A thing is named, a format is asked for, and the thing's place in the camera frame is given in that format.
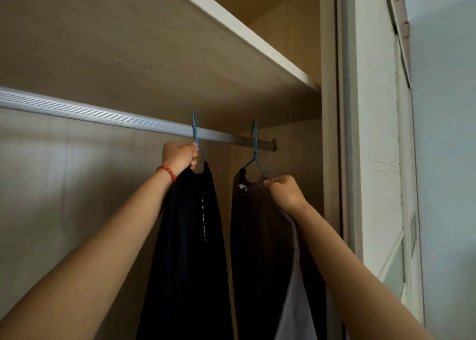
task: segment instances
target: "forearm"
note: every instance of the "forearm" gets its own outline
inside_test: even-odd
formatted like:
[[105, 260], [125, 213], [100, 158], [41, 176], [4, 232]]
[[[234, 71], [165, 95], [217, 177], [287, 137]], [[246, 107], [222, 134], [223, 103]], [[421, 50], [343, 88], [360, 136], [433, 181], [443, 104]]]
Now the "forearm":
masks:
[[292, 213], [353, 340], [431, 336], [310, 205]]
[[156, 172], [0, 322], [1, 339], [92, 339], [158, 216], [170, 175]]

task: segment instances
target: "person's right arm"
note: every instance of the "person's right arm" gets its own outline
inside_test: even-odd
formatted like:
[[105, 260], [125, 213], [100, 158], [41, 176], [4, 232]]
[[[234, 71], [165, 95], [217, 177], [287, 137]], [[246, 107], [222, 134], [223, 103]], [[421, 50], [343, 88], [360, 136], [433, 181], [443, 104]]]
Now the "person's right arm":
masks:
[[291, 176], [266, 181], [276, 204], [300, 226], [353, 340], [432, 340], [410, 311], [305, 200]]

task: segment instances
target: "person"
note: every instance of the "person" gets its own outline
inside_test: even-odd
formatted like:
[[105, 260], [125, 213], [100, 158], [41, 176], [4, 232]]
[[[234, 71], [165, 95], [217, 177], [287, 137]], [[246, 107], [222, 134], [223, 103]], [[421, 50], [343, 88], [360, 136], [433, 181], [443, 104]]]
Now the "person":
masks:
[[[197, 164], [194, 143], [168, 142], [162, 164]], [[111, 218], [41, 279], [0, 322], [1, 340], [92, 339], [154, 225], [172, 180], [157, 170]], [[264, 183], [296, 221], [353, 340], [430, 340], [407, 308], [305, 200], [291, 176]]]

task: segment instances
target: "closet rod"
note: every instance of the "closet rod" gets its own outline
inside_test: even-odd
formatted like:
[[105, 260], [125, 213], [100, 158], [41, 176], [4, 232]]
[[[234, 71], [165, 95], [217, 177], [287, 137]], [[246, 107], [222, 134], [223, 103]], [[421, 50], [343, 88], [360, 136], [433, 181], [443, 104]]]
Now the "closet rod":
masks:
[[[134, 130], [174, 134], [190, 138], [194, 137], [192, 126], [186, 124], [110, 110], [84, 103], [60, 100], [54, 97], [4, 87], [0, 87], [0, 108], [109, 124], [112, 126], [132, 128]], [[224, 142], [243, 147], [254, 148], [255, 146], [255, 140], [251, 137], [207, 130], [200, 127], [197, 127], [197, 137], [202, 140]], [[267, 151], [276, 151], [276, 140], [272, 140], [271, 142], [258, 140], [258, 148]]]

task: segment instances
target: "clothes hanger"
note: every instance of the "clothes hanger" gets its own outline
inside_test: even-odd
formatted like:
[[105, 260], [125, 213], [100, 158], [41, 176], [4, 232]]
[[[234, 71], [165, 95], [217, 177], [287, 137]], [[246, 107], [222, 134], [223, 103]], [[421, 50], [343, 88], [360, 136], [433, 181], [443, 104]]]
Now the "clothes hanger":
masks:
[[253, 133], [255, 134], [255, 153], [253, 159], [243, 168], [247, 168], [250, 164], [256, 162], [259, 170], [263, 172], [263, 170], [261, 169], [261, 164], [258, 161], [258, 125], [256, 124], [256, 121], [253, 121], [253, 127], [251, 128], [251, 134], [249, 136], [253, 137]]
[[200, 151], [199, 147], [199, 138], [197, 136], [197, 126], [199, 125], [199, 119], [197, 118], [197, 114], [195, 111], [192, 112], [192, 127], [193, 127], [193, 136], [195, 137], [195, 143], [197, 144], [197, 148], [199, 149], [200, 156], [202, 156], [203, 161], [206, 162], [205, 156], [203, 155], [202, 151]]

